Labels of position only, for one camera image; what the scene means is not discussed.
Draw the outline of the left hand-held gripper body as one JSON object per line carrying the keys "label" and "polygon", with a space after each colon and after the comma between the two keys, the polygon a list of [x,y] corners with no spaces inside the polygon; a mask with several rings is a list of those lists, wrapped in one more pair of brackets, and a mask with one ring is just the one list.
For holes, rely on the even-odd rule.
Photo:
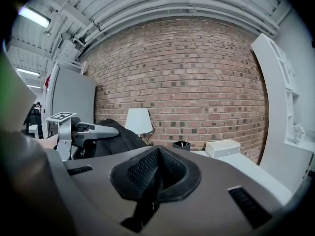
{"label": "left hand-held gripper body", "polygon": [[75,143],[74,134],[77,132],[88,132],[95,130],[95,125],[81,122],[76,113],[60,112],[46,119],[47,124],[55,124],[58,130],[57,147],[55,150],[59,153],[62,161],[83,159],[85,148],[79,142]]}

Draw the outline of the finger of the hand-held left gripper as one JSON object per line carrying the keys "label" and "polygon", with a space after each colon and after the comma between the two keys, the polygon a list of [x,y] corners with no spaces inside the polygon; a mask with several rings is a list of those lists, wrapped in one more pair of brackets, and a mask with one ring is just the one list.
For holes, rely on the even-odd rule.
{"label": "finger of the hand-held left gripper", "polygon": [[110,126],[95,125],[94,131],[94,137],[96,139],[112,138],[119,135],[119,131]]}

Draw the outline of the black pen holder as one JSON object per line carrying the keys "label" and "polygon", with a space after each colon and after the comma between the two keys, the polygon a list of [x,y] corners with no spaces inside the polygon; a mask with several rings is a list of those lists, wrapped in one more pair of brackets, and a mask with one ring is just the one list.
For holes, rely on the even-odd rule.
{"label": "black pen holder", "polygon": [[186,150],[186,151],[190,151],[191,143],[189,143],[187,141],[180,140],[180,141],[174,142],[173,147],[178,148],[178,149],[182,149],[182,150]]}

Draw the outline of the person's left forearm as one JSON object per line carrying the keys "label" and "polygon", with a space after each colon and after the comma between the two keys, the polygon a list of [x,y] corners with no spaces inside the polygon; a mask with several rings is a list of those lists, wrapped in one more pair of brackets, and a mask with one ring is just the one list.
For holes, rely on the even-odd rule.
{"label": "person's left forearm", "polygon": [[39,139],[38,142],[48,149],[53,149],[58,144],[58,135],[54,135],[47,139]]}

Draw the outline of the long ceiling light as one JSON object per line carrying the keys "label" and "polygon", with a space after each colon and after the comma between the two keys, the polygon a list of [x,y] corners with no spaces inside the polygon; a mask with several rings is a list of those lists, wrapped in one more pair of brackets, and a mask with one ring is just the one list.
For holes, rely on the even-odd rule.
{"label": "long ceiling light", "polygon": [[39,74],[38,72],[33,72],[33,71],[21,69],[21,68],[16,68],[16,70],[17,70],[18,72],[21,72],[21,73],[30,74],[30,75],[37,76],[37,77],[40,76],[40,74]]}
{"label": "long ceiling light", "polygon": [[18,14],[22,17],[25,17],[31,21],[33,21],[34,23],[44,27],[45,29],[47,29],[49,27],[49,24],[51,22],[51,19],[49,19],[48,17],[46,17],[45,15],[43,15],[42,13],[31,9],[29,7],[21,7],[19,9]]}

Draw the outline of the white shade table lamp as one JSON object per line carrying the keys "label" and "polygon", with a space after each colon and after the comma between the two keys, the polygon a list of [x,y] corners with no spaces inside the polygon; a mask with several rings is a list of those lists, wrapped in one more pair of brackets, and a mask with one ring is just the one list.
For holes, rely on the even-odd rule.
{"label": "white shade table lamp", "polygon": [[134,132],[139,137],[150,133],[146,141],[147,145],[150,145],[149,140],[155,132],[151,121],[151,114],[147,108],[130,108],[127,113],[125,128]]}

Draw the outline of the black bag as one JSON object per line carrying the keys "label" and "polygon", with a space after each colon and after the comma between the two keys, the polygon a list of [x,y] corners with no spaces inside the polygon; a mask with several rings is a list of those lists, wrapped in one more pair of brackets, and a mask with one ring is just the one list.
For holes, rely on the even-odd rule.
{"label": "black bag", "polygon": [[[96,157],[114,155],[147,146],[138,135],[125,129],[113,119],[101,120],[98,125],[114,127],[119,134],[113,138],[96,141]],[[137,202],[133,216],[121,223],[122,226],[136,233],[144,228],[159,208],[157,194],[163,187],[160,171],[154,170],[154,175],[149,177],[149,180],[141,199]]]}

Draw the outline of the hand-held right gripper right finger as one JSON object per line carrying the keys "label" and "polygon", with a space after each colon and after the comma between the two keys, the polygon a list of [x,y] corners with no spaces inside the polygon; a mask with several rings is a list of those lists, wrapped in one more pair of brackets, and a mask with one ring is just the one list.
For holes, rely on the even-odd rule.
{"label": "hand-held right gripper right finger", "polygon": [[172,151],[194,162],[201,182],[184,200],[163,203],[147,224],[147,236],[240,236],[252,231],[229,194],[243,187],[269,214],[291,199],[291,191],[240,153],[213,159],[205,152]]}

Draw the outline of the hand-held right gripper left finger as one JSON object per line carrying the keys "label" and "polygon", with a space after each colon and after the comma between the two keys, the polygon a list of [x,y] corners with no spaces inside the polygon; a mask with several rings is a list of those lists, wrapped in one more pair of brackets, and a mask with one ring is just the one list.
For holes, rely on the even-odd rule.
{"label": "hand-held right gripper left finger", "polygon": [[63,162],[59,153],[46,155],[57,190],[73,220],[76,236],[146,236],[120,223],[131,217],[136,202],[121,198],[110,180],[112,169],[148,150],[143,147],[124,153]]}

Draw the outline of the white small drawer box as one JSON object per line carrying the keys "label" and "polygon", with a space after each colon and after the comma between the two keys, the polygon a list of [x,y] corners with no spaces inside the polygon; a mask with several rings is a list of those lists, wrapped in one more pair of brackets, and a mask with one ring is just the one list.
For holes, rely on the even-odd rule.
{"label": "white small drawer box", "polygon": [[240,143],[232,139],[207,142],[205,151],[215,159],[235,155],[240,152]]}

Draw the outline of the white shelf unit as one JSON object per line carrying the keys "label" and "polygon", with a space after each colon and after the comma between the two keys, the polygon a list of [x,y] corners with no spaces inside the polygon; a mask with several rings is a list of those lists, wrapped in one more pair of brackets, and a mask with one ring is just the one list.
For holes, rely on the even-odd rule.
{"label": "white shelf unit", "polygon": [[315,138],[300,122],[301,104],[295,71],[283,50],[260,34],[251,44],[268,96],[268,135],[261,168],[295,193],[315,157]]}

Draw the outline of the black office chair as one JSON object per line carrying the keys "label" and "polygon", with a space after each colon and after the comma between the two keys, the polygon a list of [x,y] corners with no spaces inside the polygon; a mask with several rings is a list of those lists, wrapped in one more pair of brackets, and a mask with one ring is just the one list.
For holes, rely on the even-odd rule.
{"label": "black office chair", "polygon": [[41,113],[40,113],[40,111],[36,108],[31,108],[25,121],[24,121],[24,124],[41,125]]}

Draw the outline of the large grey cabinet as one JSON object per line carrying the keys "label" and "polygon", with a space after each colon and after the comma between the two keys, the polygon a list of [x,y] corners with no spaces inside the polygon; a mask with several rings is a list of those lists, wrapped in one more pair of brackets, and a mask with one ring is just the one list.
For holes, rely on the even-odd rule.
{"label": "large grey cabinet", "polygon": [[80,72],[56,62],[48,88],[44,86],[42,104],[43,137],[49,137],[46,119],[60,112],[76,113],[82,122],[94,122],[94,100],[96,82]]}

